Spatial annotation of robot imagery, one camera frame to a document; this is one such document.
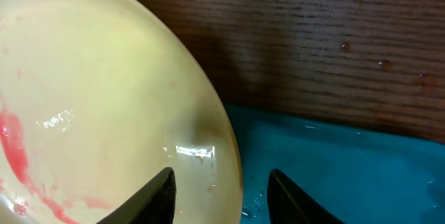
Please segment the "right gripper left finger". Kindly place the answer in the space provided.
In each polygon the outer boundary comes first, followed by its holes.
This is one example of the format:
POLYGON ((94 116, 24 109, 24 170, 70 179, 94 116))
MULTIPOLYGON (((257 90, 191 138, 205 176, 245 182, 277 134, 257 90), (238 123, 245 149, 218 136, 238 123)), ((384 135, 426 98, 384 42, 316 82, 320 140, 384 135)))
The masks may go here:
POLYGON ((174 170, 165 167, 97 224, 173 224, 176 192, 174 170))

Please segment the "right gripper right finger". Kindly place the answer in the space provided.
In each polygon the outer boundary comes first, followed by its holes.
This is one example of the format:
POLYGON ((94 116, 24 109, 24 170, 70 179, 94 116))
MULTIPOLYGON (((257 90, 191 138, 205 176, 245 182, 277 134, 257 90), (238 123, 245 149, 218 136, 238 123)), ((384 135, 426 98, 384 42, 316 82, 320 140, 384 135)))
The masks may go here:
POLYGON ((267 204, 271 224, 343 224, 279 169, 270 171, 267 204))

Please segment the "yellow-green plate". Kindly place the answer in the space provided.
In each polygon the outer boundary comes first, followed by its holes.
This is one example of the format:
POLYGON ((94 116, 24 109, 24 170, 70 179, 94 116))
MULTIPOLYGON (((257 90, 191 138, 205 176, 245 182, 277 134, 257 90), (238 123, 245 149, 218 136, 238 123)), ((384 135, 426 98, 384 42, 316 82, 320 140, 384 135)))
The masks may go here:
POLYGON ((211 82, 136 0, 1 0, 1 222, 98 223, 166 167, 175 223, 238 223, 211 82))

